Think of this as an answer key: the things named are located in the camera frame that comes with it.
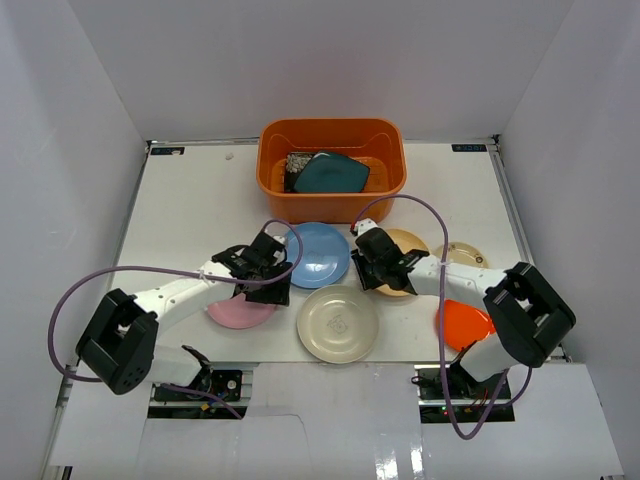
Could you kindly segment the tan round plate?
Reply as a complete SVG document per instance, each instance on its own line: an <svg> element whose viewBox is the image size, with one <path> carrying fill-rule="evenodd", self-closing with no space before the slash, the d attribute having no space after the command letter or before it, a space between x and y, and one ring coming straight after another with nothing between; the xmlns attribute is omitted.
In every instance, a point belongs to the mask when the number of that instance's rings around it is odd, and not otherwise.
<svg viewBox="0 0 640 480"><path fill-rule="evenodd" d="M396 257L400 254L407 254L411 250L420 250L427 252L427 245L415 234L402 229L383 229L377 227L367 233L370 247L371 261L380 259L381 257ZM406 294L405 292L396 292L388 286L381 286L374 291L391 297L407 297L415 296Z"/></svg>

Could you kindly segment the pink round plate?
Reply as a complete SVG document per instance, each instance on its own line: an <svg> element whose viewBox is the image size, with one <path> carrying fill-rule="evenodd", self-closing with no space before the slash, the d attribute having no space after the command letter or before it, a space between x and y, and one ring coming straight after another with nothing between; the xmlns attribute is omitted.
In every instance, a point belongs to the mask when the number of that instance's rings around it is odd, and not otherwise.
<svg viewBox="0 0 640 480"><path fill-rule="evenodd" d="M207 313L217 324L234 330L248 329L267 321L276 306L250 302L245 294L209 305Z"/></svg>

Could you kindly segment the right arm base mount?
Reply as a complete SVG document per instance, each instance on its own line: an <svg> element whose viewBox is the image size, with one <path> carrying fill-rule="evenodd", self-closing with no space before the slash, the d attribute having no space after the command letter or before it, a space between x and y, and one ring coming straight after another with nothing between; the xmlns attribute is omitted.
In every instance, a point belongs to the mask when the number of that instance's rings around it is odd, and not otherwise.
<svg viewBox="0 0 640 480"><path fill-rule="evenodd" d="M496 374L489 380L475 386L456 386L448 380L451 401L456 419L459 423L477 423L491 399L500 375ZM426 366L416 370L411 383L417 388L420 420L422 424L448 424L450 415L447 411L440 370L437 365ZM515 421L512 406L504 407L512 398L508 381L505 381L499 391L496 403L488 415L487 423L509 423Z"/></svg>

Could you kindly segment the blue round plate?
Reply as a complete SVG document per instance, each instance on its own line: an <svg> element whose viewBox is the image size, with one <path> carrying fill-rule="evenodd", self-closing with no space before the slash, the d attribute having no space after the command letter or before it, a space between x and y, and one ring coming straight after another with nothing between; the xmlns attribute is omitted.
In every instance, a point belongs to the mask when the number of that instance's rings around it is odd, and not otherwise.
<svg viewBox="0 0 640 480"><path fill-rule="evenodd" d="M335 227L319 222L307 222L295 227L302 239L289 231L286 236L288 260L293 262L302 247L302 258L291 276L291 283L299 288L318 289L334 284L347 273L350 248L344 235Z"/></svg>

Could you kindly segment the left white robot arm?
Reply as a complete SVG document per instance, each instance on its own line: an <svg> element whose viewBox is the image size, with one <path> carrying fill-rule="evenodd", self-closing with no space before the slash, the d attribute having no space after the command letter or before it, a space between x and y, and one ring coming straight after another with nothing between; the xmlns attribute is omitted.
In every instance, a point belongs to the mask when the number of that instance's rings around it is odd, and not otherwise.
<svg viewBox="0 0 640 480"><path fill-rule="evenodd" d="M114 289L99 303L76 353L116 395L148 381L173 384L188 398L202 398L211 387L205 369L209 360L187 345L158 345L158 338L177 323L237 296L287 306L291 267L285 238L261 231L250 245L228 248L163 286L135 294Z"/></svg>

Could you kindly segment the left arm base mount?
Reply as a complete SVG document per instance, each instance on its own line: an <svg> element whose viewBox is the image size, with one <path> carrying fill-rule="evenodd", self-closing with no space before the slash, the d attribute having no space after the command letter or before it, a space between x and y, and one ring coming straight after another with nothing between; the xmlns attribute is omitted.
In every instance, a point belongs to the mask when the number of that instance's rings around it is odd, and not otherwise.
<svg viewBox="0 0 640 480"><path fill-rule="evenodd" d="M209 370L196 378L187 393L155 387L148 408L150 419L240 420L247 410L241 370Z"/></svg>

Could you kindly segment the black floral rectangular plate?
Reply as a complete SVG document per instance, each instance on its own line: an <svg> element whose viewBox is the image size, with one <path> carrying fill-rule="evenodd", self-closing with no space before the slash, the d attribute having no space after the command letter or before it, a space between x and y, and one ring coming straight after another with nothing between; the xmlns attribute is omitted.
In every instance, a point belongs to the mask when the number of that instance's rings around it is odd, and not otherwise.
<svg viewBox="0 0 640 480"><path fill-rule="evenodd" d="M290 152L286 157L283 175L283 191L293 193L295 184L309 161L314 157L310 152Z"/></svg>

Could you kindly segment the cream round plate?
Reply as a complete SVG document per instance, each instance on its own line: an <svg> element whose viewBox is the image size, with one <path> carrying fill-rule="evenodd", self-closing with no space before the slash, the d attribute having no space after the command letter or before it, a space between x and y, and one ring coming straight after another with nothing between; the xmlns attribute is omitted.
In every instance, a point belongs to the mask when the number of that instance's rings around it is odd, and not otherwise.
<svg viewBox="0 0 640 480"><path fill-rule="evenodd" d="M373 350L380 318L363 292L330 285L303 302L296 315L296 328L302 345L313 357L342 365L363 360Z"/></svg>

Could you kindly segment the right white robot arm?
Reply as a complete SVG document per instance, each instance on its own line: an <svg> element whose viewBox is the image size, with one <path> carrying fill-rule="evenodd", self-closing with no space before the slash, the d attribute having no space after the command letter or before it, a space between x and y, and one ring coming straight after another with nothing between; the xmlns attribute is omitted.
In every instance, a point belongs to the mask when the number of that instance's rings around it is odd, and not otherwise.
<svg viewBox="0 0 640 480"><path fill-rule="evenodd" d="M488 379L518 364L539 368L576 325L576 316L539 270L519 262L506 270L444 263L426 250L406 253L366 219L351 227L351 252L362 288L388 286L414 296L442 296L488 314L495 332L462 349L447 368L461 397L484 391Z"/></svg>

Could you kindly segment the teal square plate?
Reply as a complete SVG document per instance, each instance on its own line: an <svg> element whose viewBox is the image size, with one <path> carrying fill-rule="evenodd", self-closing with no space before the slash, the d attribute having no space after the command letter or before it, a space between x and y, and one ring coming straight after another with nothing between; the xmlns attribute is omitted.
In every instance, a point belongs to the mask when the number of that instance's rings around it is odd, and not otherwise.
<svg viewBox="0 0 640 480"><path fill-rule="evenodd" d="M369 175L370 168L351 157L320 151L300 174L293 193L360 193Z"/></svg>

